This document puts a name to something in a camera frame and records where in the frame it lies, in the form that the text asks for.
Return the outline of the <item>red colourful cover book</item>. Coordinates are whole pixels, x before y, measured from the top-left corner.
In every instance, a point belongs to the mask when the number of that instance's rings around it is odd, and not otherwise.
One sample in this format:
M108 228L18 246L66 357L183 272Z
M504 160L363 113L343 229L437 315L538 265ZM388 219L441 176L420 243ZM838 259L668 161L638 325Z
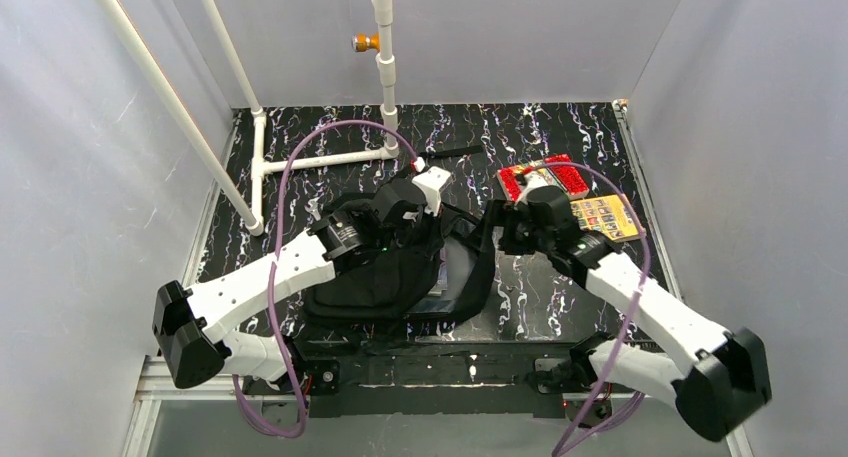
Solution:
M567 154L557 154L531 161L527 164L517 164L501 168L496 172L495 176L505 197L510 201L517 201L524 190L524 185L519 182L518 177L523 176L524 171L527 168L537 168L546 163L562 163L570 161L571 159ZM534 179L543 180L545 185L553 185L562 188L571 200L585 198L589 193L588 184L579 172L571 166L542 168L541 170L532 172L532 175Z

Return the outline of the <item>yellow picture cover book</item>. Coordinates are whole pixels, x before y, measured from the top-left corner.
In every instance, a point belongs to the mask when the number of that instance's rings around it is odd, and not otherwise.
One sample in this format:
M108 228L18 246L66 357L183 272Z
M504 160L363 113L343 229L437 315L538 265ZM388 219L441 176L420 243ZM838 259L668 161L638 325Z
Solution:
M571 210L582 230L601 232L613 242L633 241L644 232L615 194L572 201Z

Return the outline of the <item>pale green Gatsby book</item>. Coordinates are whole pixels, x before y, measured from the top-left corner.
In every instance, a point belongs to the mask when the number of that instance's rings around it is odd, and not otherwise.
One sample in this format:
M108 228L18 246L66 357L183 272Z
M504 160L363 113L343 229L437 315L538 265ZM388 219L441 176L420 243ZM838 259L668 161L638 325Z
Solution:
M458 310L460 294L476 263L476 254L453 238L445 241L438 257L437 280L417 304L418 312L444 314Z

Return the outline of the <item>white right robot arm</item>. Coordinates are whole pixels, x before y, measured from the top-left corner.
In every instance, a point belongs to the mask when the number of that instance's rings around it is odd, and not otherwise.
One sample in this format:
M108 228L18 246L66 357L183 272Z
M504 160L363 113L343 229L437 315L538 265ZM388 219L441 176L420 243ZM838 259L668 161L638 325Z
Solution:
M543 254L553 268L624 313L659 345L644 351L597 332L572 347L558 374L590 386L615 383L674 408L700 437L719 442L772 399L764 342L730 331L675 298L618 244L583 229L567 194L530 190L519 202L496 200L485 222L503 230L508 255Z

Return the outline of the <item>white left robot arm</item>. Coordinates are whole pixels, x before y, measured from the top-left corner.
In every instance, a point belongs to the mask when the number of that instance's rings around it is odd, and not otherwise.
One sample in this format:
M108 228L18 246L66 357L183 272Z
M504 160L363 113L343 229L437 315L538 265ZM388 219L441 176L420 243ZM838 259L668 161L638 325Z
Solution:
M173 384L188 389L221 374L277 381L291 368L272 338L239 325L277 301L362 270L392 247L426 235L441 209L441 187L427 172L348 198L278 251L223 277L156 292L152 332Z

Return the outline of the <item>black student backpack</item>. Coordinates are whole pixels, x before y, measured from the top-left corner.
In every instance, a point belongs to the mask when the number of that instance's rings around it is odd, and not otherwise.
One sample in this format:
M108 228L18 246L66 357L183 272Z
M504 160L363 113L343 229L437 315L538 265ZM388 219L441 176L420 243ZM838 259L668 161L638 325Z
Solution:
M420 157L428 166L435 166L441 156ZM410 180L414 175L411 164L388 182ZM322 209L317 220L334 204L348 198L368 198L376 191L343 194ZM489 298L496 260L492 233L492 226L484 218L453 206L442 197L441 212L429 225L424 242L392 247L386 256L362 270L305 289L302 293L305 319L324 327L466 321L477 315ZM476 254L476 263L460 294L459 309L444 314L418 312L417 304L437 280L438 254L448 238L460 241Z

